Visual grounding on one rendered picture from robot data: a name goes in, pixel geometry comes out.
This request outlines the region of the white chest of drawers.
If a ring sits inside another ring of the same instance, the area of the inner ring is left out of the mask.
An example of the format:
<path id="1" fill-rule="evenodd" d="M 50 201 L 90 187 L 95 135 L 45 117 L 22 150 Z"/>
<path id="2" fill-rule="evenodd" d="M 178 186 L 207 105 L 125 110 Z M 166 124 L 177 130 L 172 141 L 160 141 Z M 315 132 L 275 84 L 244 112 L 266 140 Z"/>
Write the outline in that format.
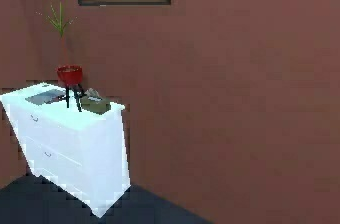
<path id="1" fill-rule="evenodd" d="M 112 103 L 99 115 L 77 110 L 75 100 L 34 105 L 27 97 L 58 89 L 39 83 L 0 95 L 32 174 L 43 176 L 102 217 L 131 186 L 122 111 Z"/>

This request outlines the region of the grey flat laptop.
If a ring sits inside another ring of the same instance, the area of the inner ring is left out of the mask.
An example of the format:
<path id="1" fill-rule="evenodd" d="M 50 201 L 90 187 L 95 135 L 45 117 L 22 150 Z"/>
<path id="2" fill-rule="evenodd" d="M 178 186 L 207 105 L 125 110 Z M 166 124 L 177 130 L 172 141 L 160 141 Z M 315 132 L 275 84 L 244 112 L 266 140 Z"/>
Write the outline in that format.
<path id="1" fill-rule="evenodd" d="M 43 104 L 51 104 L 53 102 L 57 102 L 61 99 L 64 99 L 66 93 L 62 90 L 52 89 L 49 91 L 45 91 L 34 96 L 30 96 L 26 98 L 26 101 L 32 103 L 34 105 L 43 105 Z"/>

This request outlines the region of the olive green tissue box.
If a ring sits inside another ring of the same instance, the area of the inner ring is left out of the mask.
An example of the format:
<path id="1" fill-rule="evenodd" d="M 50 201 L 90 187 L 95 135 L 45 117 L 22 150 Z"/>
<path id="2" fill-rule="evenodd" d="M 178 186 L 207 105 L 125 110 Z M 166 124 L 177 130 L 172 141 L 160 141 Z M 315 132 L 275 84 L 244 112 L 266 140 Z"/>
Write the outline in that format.
<path id="1" fill-rule="evenodd" d="M 99 93 L 89 88 L 80 99 L 81 106 L 84 110 L 95 114 L 102 115 L 111 109 L 110 101 L 102 98 Z"/>

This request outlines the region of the dark framed wall picture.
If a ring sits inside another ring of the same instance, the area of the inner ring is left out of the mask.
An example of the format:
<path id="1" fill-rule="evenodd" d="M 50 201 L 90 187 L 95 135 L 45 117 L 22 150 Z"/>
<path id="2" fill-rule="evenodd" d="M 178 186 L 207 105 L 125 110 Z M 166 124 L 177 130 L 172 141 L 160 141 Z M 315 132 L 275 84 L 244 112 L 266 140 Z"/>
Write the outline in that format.
<path id="1" fill-rule="evenodd" d="M 80 6 L 171 5 L 172 0 L 78 0 Z"/>

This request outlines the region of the house plant in red pot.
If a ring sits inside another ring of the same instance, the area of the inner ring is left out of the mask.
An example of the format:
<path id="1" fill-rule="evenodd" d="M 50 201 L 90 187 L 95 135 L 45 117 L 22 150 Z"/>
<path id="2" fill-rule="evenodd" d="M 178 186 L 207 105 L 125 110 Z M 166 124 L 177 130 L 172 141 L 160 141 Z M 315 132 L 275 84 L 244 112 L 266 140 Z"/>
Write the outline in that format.
<path id="1" fill-rule="evenodd" d="M 80 65 L 69 63 L 69 55 L 65 40 L 65 31 L 73 24 L 75 19 L 67 19 L 65 17 L 63 0 L 60 0 L 57 4 L 50 3 L 50 12 L 41 15 L 45 17 L 46 21 L 53 27 L 59 36 L 63 62 L 56 68 L 56 73 L 65 89 L 66 107 L 70 107 L 70 93 L 73 93 L 77 110 L 81 112 L 82 107 L 80 99 L 85 95 L 82 87 L 83 68 Z"/>

